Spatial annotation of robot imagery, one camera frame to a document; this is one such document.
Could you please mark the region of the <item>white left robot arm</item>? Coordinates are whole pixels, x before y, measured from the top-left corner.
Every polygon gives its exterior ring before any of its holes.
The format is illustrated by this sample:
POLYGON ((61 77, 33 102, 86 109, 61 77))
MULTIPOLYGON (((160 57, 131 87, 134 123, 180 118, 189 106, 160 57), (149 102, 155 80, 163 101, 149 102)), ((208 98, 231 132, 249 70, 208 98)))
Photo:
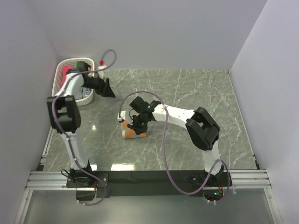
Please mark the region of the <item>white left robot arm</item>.
POLYGON ((98 69, 91 70, 87 63, 78 62, 76 67, 67 70, 65 81, 58 93, 47 98, 51 126, 61 135, 70 158, 71 169, 67 172, 67 178, 71 182, 78 182, 84 188, 97 183, 105 186, 105 183, 93 174, 90 162, 84 154, 79 136, 81 116, 75 97, 84 87, 95 90, 103 97, 114 98, 109 78, 100 74, 111 66, 101 61, 98 69))

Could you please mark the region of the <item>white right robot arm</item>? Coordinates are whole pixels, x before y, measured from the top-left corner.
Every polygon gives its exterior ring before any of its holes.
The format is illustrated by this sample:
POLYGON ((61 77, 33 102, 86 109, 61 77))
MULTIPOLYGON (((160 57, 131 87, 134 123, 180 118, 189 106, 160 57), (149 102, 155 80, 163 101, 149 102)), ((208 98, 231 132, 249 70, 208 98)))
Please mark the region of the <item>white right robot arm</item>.
POLYGON ((141 97, 136 97, 130 107, 138 115, 132 117, 128 127, 138 135, 147 131, 150 121, 165 121, 186 129, 194 146, 201 150, 207 184, 217 186, 222 181, 223 165, 216 162, 221 158, 218 149, 220 127, 205 108, 181 109, 156 100, 148 103, 141 97))

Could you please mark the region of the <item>orange patterned towel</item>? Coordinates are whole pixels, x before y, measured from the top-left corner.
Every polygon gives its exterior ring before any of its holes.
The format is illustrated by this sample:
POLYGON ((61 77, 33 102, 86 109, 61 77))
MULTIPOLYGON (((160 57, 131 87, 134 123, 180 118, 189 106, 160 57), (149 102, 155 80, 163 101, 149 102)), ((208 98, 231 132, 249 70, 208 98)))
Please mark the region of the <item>orange patterned towel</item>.
POLYGON ((145 138, 147 137, 146 133, 141 133, 137 135, 133 129, 128 127, 127 121, 121 122, 121 134, 124 139, 135 139, 135 138, 145 138))

